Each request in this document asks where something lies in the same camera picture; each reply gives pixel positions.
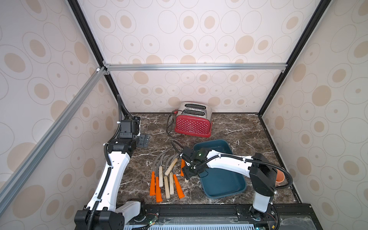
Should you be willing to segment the orange handle sickle small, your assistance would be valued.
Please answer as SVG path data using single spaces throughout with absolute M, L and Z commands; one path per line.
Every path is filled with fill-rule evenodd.
M 181 175 L 182 177 L 184 177 L 183 168 L 185 167 L 185 165 L 186 165 L 186 162 L 182 159 L 182 160 L 181 160 L 181 172 L 180 172 L 180 175 Z

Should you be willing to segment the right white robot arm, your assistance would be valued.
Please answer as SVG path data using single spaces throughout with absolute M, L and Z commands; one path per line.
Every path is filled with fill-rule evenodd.
M 275 192 L 293 184 L 293 177 L 285 168 L 270 163 L 260 153 L 253 156 L 237 156 L 208 148 L 195 151 L 184 147 L 179 157 L 186 162 L 183 174 L 187 180 L 208 168 L 223 169 L 250 178 L 255 191 L 251 208 L 254 215 L 266 213 Z

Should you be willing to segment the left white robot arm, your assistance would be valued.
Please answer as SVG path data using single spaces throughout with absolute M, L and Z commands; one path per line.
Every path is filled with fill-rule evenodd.
M 76 212 L 74 222 L 77 230 L 122 230 L 141 212 L 139 201 L 129 201 L 119 208 L 116 206 L 124 171 L 140 142 L 140 118 L 127 111 L 120 96 L 117 101 L 118 128 L 103 146 L 106 165 L 96 191 L 89 203 Z

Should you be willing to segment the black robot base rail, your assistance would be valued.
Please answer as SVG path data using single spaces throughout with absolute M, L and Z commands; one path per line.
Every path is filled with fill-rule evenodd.
M 320 230 L 310 204 L 271 204 L 252 213 L 250 204 L 146 205 L 125 227 L 151 230 Z

